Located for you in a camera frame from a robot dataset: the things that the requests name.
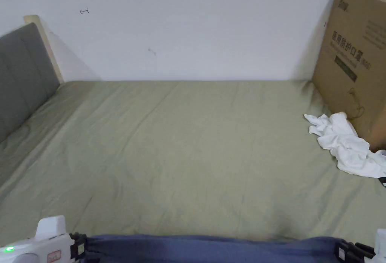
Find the green led light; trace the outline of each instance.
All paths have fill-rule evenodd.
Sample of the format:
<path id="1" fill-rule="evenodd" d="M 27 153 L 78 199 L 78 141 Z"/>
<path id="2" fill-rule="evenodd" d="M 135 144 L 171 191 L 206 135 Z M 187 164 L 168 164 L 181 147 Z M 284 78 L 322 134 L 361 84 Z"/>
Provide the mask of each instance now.
<path id="1" fill-rule="evenodd" d="M 15 247 L 14 246 L 9 246 L 9 247 L 6 247 L 4 252 L 12 252 L 12 251 L 15 251 Z"/>

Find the blue fabric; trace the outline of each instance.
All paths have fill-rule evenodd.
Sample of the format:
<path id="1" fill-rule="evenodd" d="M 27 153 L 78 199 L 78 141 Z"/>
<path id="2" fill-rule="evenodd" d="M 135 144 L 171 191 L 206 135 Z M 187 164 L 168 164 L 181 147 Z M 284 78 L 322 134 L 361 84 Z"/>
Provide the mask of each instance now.
<path id="1" fill-rule="evenodd" d="M 336 242 L 317 237 L 291 243 L 242 241 L 209 236 L 100 235 L 88 239 L 86 263 L 337 263 Z"/>

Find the pen mark on wall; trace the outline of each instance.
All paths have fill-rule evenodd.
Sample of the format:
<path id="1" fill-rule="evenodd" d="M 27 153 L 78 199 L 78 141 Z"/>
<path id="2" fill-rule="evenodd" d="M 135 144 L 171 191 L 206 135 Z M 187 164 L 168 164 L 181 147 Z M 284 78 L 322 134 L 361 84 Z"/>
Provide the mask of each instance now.
<path id="1" fill-rule="evenodd" d="M 86 10 L 80 10 L 79 12 L 82 14 L 82 15 L 84 15 L 84 12 L 86 12 L 87 11 L 87 13 L 90 13 L 90 12 L 88 12 L 88 7 L 86 7 Z"/>
<path id="2" fill-rule="evenodd" d="M 157 53 L 156 53 L 155 51 L 151 50 L 150 48 L 148 48 L 147 50 L 148 50 L 150 53 L 152 53 L 153 55 L 155 55 L 155 56 L 157 55 Z"/>

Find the red label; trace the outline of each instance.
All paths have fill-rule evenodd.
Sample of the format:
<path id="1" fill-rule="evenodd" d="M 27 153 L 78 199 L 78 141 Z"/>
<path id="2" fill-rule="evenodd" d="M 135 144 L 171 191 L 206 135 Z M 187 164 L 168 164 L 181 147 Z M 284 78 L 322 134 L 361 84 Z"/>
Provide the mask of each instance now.
<path id="1" fill-rule="evenodd" d="M 62 251 L 58 250 L 47 255 L 47 263 L 55 262 L 62 257 Z"/>

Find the black clip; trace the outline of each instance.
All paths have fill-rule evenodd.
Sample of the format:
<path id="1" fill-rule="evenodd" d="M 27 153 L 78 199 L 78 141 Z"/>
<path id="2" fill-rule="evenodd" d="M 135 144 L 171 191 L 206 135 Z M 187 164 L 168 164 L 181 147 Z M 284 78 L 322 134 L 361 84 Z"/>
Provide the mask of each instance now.
<path id="1" fill-rule="evenodd" d="M 75 241 L 74 245 L 70 246 L 71 259 L 75 258 L 75 261 L 83 259 L 86 256 L 87 249 L 87 236 L 85 234 L 70 234 L 72 240 Z"/>
<path id="2" fill-rule="evenodd" d="M 375 256 L 374 248 L 344 240 L 335 244 L 334 253 L 338 261 L 342 263 L 364 263 L 365 257 L 371 259 Z"/>

